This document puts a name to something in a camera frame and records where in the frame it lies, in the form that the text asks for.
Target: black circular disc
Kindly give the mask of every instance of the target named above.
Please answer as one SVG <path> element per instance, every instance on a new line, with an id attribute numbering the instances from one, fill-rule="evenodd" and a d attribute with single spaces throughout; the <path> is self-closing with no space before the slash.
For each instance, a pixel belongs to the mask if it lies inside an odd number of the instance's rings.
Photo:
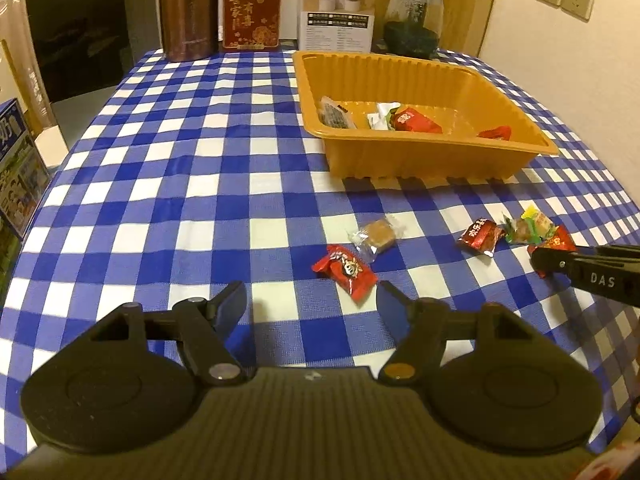
<path id="1" fill-rule="evenodd" d="M 179 364 L 147 351 L 94 345 L 52 360 L 22 389 L 21 407 L 37 442 L 105 453 L 149 444 L 180 426 L 195 384 Z"/>
<path id="2" fill-rule="evenodd" d="M 437 371 L 427 387 L 436 415 L 496 452 L 546 454 L 584 442 L 601 410 L 594 377 L 554 352 L 510 349 L 473 352 Z"/>

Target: white and beige box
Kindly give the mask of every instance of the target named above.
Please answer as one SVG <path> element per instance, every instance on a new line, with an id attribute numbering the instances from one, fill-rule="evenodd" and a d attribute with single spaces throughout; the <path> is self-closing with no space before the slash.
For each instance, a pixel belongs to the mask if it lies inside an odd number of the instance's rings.
<path id="1" fill-rule="evenodd" d="M 301 0 L 300 50 L 370 52 L 376 0 Z"/>

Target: blue and white tablecloth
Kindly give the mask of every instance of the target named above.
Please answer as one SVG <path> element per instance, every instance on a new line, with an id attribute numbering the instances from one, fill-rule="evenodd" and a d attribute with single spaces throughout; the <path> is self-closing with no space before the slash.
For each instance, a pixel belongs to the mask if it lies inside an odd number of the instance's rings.
<path id="1" fill-rule="evenodd" d="M 502 221 L 534 203 L 577 244 L 640 244 L 640 214 L 580 139 L 485 63 L 443 52 L 444 62 L 489 78 L 554 140 L 503 181 L 337 180 L 322 142 L 301 124 L 291 52 L 233 53 L 187 63 L 147 54 L 124 79 L 53 180 L 36 213 L 0 321 L 0 468 L 34 446 L 20 414 L 27 377 L 125 301 L 164 310 L 242 280 L 249 308 L 228 346 L 246 363 L 370 365 L 393 342 L 376 312 L 311 265 L 327 243 L 393 213 L 404 239 L 372 268 L 408 296 L 457 309 L 500 301 L 594 372 L 604 410 L 600 451 L 628 417 L 638 342 L 631 307 L 542 280 L 526 247 L 493 260 L 456 246 L 476 218 Z M 175 345 L 150 343 L 176 358 Z M 447 347 L 448 357 L 470 342 Z"/>

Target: yellow plastic basket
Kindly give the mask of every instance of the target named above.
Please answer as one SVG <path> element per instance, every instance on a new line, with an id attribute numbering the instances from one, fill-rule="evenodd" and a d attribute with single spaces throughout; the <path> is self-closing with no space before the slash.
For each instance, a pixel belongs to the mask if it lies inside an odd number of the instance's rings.
<path id="1" fill-rule="evenodd" d="M 475 70 L 446 63 L 379 56 L 296 52 L 305 129 L 324 141 L 335 176 L 508 178 L 555 144 L 506 95 Z M 352 113 L 358 129 L 321 123 L 328 96 Z M 436 121 L 443 134 L 371 130 L 376 102 L 398 101 Z M 511 140 L 477 134 L 510 126 Z"/>

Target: red wrapped candy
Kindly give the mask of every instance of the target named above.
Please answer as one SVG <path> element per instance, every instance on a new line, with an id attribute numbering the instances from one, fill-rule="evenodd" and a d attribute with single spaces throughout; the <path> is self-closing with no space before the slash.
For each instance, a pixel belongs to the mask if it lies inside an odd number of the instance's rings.
<path id="1" fill-rule="evenodd" d="M 479 218 L 469 226 L 458 242 L 479 253 L 493 257 L 495 245 L 503 236 L 504 230 L 500 229 L 493 220 Z"/>
<path id="2" fill-rule="evenodd" d="M 527 247 L 527 252 L 529 254 L 533 254 L 538 247 L 548 247 L 549 249 L 557 249 L 559 251 L 575 251 L 576 246 L 574 239 L 571 238 L 569 231 L 566 230 L 566 227 L 563 225 L 558 226 L 556 229 L 556 233 L 549 238 L 546 242 L 541 243 L 540 245 L 530 245 Z M 546 277 L 546 272 L 542 272 L 541 270 L 536 271 L 540 278 Z"/>
<path id="3" fill-rule="evenodd" d="M 391 122 L 396 130 L 402 130 L 404 132 L 442 133 L 442 128 L 439 124 L 436 124 L 430 118 L 425 117 L 413 108 L 405 108 L 401 112 L 397 112 Z"/>
<path id="4" fill-rule="evenodd" d="M 378 278 L 369 267 L 340 245 L 327 245 L 328 254 L 311 267 L 335 280 L 353 301 L 360 301 L 369 293 Z"/>
<path id="5" fill-rule="evenodd" d="M 509 140 L 511 139 L 511 127 L 498 126 L 493 130 L 485 130 L 484 132 L 480 132 L 478 134 L 478 137 L 482 137 L 483 139 Z"/>

